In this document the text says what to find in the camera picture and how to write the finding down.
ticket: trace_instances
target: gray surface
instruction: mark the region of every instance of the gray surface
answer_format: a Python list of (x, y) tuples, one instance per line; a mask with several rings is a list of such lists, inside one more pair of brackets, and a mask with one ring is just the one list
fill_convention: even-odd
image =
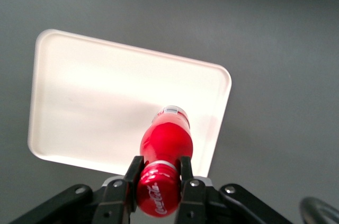
[[(49, 28), (220, 64), (233, 78), (209, 177), (289, 220), (339, 207), (339, 0), (0, 0), (0, 222), (110, 174), (28, 150), (34, 43)], [(151, 220), (140, 212), (133, 223)]]

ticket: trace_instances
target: metal object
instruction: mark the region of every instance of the metal object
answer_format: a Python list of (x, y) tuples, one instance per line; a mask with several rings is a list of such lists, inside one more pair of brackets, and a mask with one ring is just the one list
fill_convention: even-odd
[(228, 194), (233, 194), (236, 192), (235, 188), (233, 186), (227, 186), (225, 187), (225, 191), (228, 193)]
[[(74, 185), (11, 224), (130, 224), (143, 168), (143, 156), (136, 156), (124, 177), (110, 178), (94, 193), (86, 185)], [(182, 198), (175, 224), (291, 224), (240, 185), (227, 184), (217, 191), (209, 178), (193, 177), (189, 157), (181, 159), (181, 176)], [(339, 220), (336, 209), (317, 199), (304, 200), (301, 210), (305, 224), (328, 223), (324, 217)]]
[(199, 181), (198, 180), (192, 180), (192, 181), (190, 181), (190, 185), (192, 186), (192, 187), (196, 187), (196, 186), (199, 186)]
[(78, 189), (75, 190), (75, 194), (80, 194), (80, 193), (83, 193), (86, 191), (86, 188), (85, 187), (80, 187)]
[(122, 180), (117, 180), (113, 183), (113, 187), (119, 187), (122, 184)]

